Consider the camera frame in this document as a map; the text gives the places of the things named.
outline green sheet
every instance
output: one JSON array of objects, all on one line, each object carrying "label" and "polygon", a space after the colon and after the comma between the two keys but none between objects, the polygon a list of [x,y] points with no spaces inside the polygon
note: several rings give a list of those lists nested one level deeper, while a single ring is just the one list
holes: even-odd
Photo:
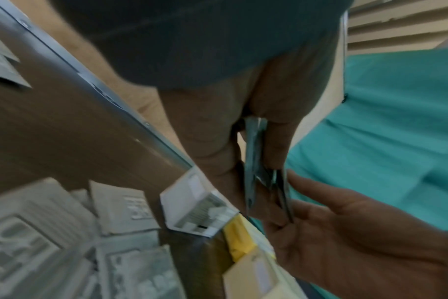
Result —
[{"label": "green sheet", "polygon": [[349,57],[346,92],[287,168],[448,230],[448,49]]}]

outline hand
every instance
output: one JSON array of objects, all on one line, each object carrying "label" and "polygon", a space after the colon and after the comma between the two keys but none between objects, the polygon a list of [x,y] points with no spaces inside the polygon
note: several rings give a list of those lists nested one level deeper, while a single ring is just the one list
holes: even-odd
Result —
[{"label": "hand", "polygon": [[443,298],[447,233],[355,191],[288,172],[319,206],[293,201],[295,223],[264,222],[277,260],[294,277],[345,299]]},{"label": "hand", "polygon": [[[195,89],[159,90],[188,155],[242,212],[244,169],[237,144],[242,118],[254,115],[268,120],[263,163],[282,169],[296,128],[327,85],[337,41],[335,31],[229,79]],[[284,213],[266,204],[268,197],[259,187],[251,215],[283,225]]]}]

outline metal table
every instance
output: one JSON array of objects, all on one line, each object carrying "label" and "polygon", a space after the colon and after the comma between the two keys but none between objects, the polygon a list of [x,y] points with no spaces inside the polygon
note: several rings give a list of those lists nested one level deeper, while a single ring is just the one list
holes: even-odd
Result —
[{"label": "metal table", "polygon": [[0,193],[54,177],[68,189],[88,180],[144,190],[170,244],[188,298],[225,298],[232,265],[220,233],[213,239],[172,232],[159,194],[191,163],[51,37],[0,1],[0,39],[32,85],[0,81]]}]

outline metal forceps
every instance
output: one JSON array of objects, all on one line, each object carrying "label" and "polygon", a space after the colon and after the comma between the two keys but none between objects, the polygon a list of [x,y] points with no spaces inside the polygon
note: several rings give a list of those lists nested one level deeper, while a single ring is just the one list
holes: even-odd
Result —
[{"label": "metal forceps", "polygon": [[244,166],[244,189],[246,212],[256,201],[256,184],[259,181],[270,192],[270,198],[285,212],[288,220],[293,223],[293,212],[287,197],[288,185],[282,170],[267,169],[262,163],[263,137],[267,128],[267,120],[258,117],[247,117],[245,129],[247,148]]}]

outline gray shirt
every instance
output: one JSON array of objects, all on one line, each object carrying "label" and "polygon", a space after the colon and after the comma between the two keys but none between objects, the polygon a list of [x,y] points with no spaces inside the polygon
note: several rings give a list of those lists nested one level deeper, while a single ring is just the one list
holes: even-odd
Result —
[{"label": "gray shirt", "polygon": [[337,30],[353,0],[50,0],[124,79],[161,89],[229,77]]}]

